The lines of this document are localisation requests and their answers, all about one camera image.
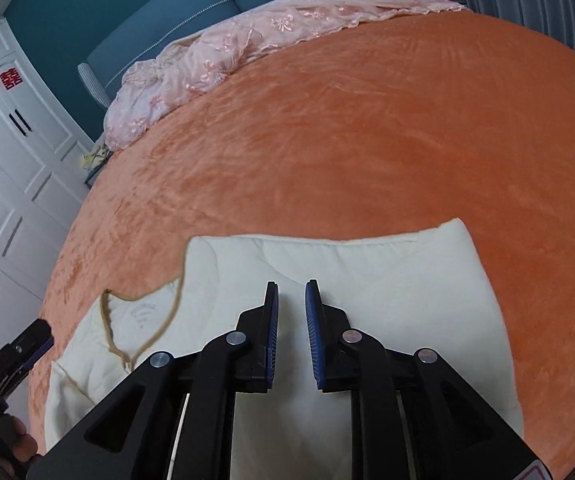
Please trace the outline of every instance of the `white quilt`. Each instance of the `white quilt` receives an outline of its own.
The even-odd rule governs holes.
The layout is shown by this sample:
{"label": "white quilt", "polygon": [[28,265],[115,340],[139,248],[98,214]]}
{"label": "white quilt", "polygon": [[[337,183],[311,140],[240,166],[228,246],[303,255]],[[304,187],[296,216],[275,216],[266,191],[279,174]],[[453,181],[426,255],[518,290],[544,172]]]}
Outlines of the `white quilt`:
{"label": "white quilt", "polygon": [[48,448],[133,365],[159,350],[175,356],[200,351],[234,329],[239,313],[263,304],[266,283],[274,281],[274,389],[237,396],[231,478],[349,479],[349,395],[320,393],[312,373],[304,306],[312,278],[324,303],[344,309],[352,326],[386,348],[439,351],[522,435],[503,317],[472,239],[456,219],[415,234],[347,242],[193,238],[180,294],[177,281],[138,301],[108,296],[82,320],[52,366]]}

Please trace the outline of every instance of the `bed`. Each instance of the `bed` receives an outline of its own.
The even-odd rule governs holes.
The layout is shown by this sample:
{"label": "bed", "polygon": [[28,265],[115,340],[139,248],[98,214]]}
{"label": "bed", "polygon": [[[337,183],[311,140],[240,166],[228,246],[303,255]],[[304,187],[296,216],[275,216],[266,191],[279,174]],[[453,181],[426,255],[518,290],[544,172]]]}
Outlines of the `bed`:
{"label": "bed", "polygon": [[575,52],[474,12],[363,23],[247,64],[101,172],[42,311],[31,376],[42,440],[50,361],[104,289],[183,272],[193,235],[348,239],[461,218],[499,299],[525,439],[575,466]]}

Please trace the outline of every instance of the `human hand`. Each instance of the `human hand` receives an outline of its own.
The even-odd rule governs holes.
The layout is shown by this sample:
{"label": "human hand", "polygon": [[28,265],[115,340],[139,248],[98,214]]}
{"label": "human hand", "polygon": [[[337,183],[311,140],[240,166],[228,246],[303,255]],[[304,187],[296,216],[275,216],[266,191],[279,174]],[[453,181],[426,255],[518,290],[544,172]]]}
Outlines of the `human hand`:
{"label": "human hand", "polygon": [[[19,462],[34,463],[40,455],[37,455],[39,445],[33,437],[28,434],[28,430],[18,418],[12,417],[12,426],[18,435],[16,442],[12,446],[12,453]],[[14,468],[7,460],[0,459],[1,467],[8,475],[14,478]]]}

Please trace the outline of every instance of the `white wardrobe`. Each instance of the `white wardrobe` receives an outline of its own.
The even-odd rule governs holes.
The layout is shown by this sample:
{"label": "white wardrobe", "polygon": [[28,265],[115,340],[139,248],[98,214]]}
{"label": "white wardrobe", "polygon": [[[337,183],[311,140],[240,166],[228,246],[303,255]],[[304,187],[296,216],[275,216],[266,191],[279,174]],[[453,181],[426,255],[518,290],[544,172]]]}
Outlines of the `white wardrobe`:
{"label": "white wardrobe", "polygon": [[0,348],[39,314],[88,192],[80,161],[92,145],[1,18]]}

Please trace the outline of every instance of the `wardrobe handle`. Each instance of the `wardrobe handle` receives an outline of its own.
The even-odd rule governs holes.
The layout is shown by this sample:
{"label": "wardrobe handle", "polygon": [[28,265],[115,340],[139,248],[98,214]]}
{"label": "wardrobe handle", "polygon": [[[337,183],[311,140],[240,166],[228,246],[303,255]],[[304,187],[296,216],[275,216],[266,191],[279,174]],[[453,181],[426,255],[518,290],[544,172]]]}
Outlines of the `wardrobe handle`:
{"label": "wardrobe handle", "polygon": [[14,118],[14,116],[13,116],[12,114],[8,114],[8,117],[10,117],[10,119],[11,119],[12,122],[14,123],[14,126],[16,126],[16,127],[19,129],[19,131],[23,134],[23,137],[27,137],[28,134],[23,131],[23,128],[21,128],[21,126],[19,125],[19,123],[16,122],[16,119]]}
{"label": "wardrobe handle", "polygon": [[14,109],[14,113],[17,114],[17,116],[20,118],[21,122],[23,122],[23,124],[25,124],[25,127],[28,129],[29,132],[32,131],[32,128],[30,127],[30,125],[26,122],[25,119],[23,119],[23,116],[21,115],[21,113],[15,108]]}

